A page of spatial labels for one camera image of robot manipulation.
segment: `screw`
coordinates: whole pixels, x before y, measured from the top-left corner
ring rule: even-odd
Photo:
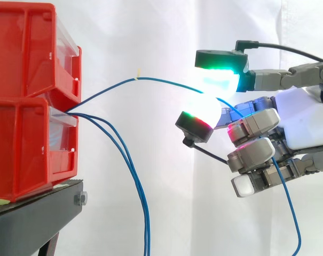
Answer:
[[[88,202],[88,193],[82,191],[78,194],[78,205],[86,205]]]

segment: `white fabric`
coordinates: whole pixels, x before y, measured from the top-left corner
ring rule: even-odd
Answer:
[[[313,6],[316,1],[305,1],[305,7],[300,0],[282,0],[285,17],[281,0],[50,1],[82,47],[83,99],[136,76],[138,68],[143,76],[191,84],[196,49],[231,50],[237,39],[282,38],[312,53],[323,51],[323,7]],[[303,25],[307,14],[309,30]],[[277,50],[248,53],[251,69],[279,68]],[[281,65],[288,63],[282,55]],[[132,82],[77,110],[109,120],[126,141],[148,200],[152,255],[292,254],[297,238],[282,187],[237,198],[227,166],[182,145],[174,123],[190,95],[170,85]],[[230,103],[264,95],[272,94],[236,94]],[[224,130],[206,147],[220,156],[234,150]],[[120,153],[87,121],[80,122],[79,153],[78,178],[84,178],[89,200],[60,232],[56,255],[142,255],[143,212]],[[301,255],[323,255],[322,177],[288,185],[302,229]]]

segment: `robotic hand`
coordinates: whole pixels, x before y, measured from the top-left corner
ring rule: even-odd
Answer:
[[[244,49],[257,48],[253,45],[262,44],[238,41],[235,51],[197,51],[196,56],[199,67],[206,62],[212,65],[215,60],[234,68],[244,65],[243,72],[241,68],[237,71],[240,75],[238,92],[283,90],[275,97],[261,97],[235,106],[244,118],[231,108],[222,109],[222,116],[214,128],[228,127],[229,137],[237,148],[228,155],[227,164],[232,172],[240,174],[232,180],[238,197],[281,184],[272,157],[278,162],[286,182],[323,171],[323,62],[288,71],[249,71],[246,70],[248,62]],[[182,124],[177,122],[177,126],[184,130]],[[187,146],[207,142],[211,134],[198,140],[198,130],[202,132],[197,127],[193,133],[186,127],[184,143]],[[293,158],[298,154],[305,155],[302,159]]]

